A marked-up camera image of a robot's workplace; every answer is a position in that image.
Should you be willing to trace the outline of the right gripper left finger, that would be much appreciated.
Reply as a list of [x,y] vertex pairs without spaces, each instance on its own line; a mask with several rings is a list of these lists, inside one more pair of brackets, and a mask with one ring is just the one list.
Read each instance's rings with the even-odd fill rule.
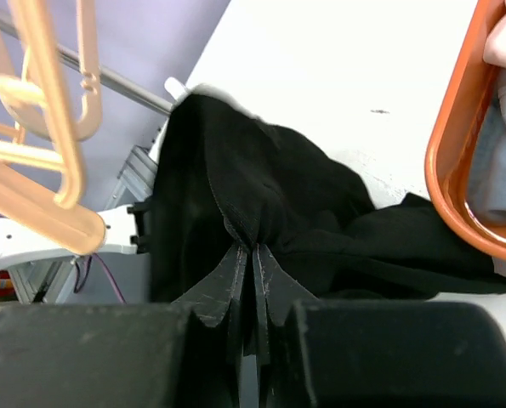
[[237,407],[243,352],[247,254],[231,246],[219,264],[174,304],[190,310],[176,407]]

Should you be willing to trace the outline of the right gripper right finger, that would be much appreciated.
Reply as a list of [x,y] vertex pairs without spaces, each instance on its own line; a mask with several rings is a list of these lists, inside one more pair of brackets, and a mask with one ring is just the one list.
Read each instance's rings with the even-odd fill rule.
[[313,407],[307,325],[297,301],[318,299],[283,270],[266,245],[253,250],[255,354],[261,407]]

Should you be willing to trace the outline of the black skirt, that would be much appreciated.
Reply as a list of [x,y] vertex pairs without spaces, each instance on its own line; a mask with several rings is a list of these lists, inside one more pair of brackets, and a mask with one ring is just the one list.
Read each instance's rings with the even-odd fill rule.
[[376,208],[361,177],[302,134],[192,93],[169,117],[151,197],[149,299],[170,302],[232,244],[266,245],[319,298],[506,293],[492,259],[408,194]]

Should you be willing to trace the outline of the wooden hanger for denim skirt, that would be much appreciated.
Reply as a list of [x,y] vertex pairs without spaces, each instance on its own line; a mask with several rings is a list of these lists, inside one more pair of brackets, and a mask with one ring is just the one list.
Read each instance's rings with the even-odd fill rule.
[[78,181],[80,173],[67,169],[63,158],[54,150],[24,143],[25,129],[0,123],[0,213],[40,235],[71,250],[97,248],[105,238],[105,222],[98,213],[80,205],[63,208],[51,190],[9,167],[18,163],[69,176]]

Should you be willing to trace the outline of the blue denim skirt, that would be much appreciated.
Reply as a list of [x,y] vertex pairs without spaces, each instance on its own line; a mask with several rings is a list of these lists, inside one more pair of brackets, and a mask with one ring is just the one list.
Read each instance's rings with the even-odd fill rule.
[[506,225],[506,70],[500,71],[475,145],[467,202],[478,219]]

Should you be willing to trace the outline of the wooden hanger for white skirt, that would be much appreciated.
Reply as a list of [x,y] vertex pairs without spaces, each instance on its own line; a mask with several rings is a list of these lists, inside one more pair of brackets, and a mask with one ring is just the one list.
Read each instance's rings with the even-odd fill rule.
[[21,75],[0,33],[0,100],[14,127],[0,124],[0,160],[61,173],[55,202],[63,208],[81,199],[85,181],[79,144],[92,137],[102,121],[100,68],[92,1],[77,2],[77,45],[82,74],[82,114],[75,118],[60,68],[54,25],[44,1],[12,1],[12,17],[24,49]]

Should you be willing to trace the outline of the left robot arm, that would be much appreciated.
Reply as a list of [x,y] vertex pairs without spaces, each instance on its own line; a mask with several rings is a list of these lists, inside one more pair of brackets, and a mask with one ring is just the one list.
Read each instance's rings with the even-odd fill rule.
[[15,221],[0,218],[0,270],[71,255],[97,252],[131,255],[148,251],[151,212],[147,201],[104,210],[99,215],[105,222],[105,238],[99,247],[81,252],[67,249]]

